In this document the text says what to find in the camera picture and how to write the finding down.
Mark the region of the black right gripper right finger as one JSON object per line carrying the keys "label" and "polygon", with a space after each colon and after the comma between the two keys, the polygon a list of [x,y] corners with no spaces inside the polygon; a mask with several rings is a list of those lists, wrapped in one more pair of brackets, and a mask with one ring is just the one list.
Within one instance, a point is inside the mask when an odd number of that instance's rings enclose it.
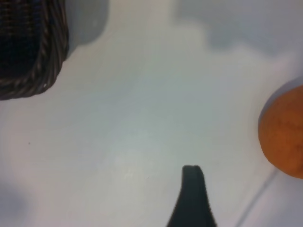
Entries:
{"label": "black right gripper right finger", "polygon": [[217,224],[210,207],[204,174],[199,166],[194,166],[194,168],[195,168],[196,177],[198,180],[198,187],[199,187],[199,199],[200,199],[199,206],[201,209],[200,213],[203,222],[202,226],[216,227]]}

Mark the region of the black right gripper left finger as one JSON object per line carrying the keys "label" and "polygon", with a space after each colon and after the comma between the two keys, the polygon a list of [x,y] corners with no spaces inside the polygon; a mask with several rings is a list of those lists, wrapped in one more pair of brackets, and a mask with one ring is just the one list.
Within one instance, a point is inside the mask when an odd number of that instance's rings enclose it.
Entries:
{"label": "black right gripper left finger", "polygon": [[204,177],[199,166],[184,166],[180,193],[168,222],[169,227],[204,225]]}

